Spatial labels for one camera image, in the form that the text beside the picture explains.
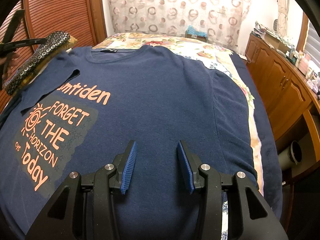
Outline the left hand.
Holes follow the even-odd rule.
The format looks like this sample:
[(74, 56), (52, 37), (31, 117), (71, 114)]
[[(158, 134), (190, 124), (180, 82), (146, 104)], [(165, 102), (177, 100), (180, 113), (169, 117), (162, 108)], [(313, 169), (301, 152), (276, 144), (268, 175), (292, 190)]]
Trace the left hand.
[(12, 68), (17, 66), (17, 59), (20, 57), (20, 54), (17, 52), (9, 53), (7, 56), (1, 58), (1, 66), (3, 66), (3, 72), (1, 75), (1, 89), (4, 87), (4, 81), (12, 72)]

